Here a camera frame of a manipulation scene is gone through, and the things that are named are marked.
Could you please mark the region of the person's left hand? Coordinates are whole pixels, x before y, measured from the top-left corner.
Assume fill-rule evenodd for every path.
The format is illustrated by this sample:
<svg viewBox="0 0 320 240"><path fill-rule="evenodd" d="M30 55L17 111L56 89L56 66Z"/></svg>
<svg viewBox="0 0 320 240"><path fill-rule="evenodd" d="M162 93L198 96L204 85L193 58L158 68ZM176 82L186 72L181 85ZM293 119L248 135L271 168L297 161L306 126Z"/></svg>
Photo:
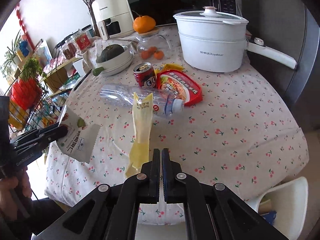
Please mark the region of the person's left hand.
<svg viewBox="0 0 320 240"><path fill-rule="evenodd" d="M22 177L19 180L17 177L2 178L0 182L0 198L1 198L1 214L8 220L16 220L18 213L18 206L13 194L16 193L16 189L20 185L22 188L22 194L24 197L31 198L32 190L29 182L29 176L27 174L28 168L25 167L22 170Z"/></svg>

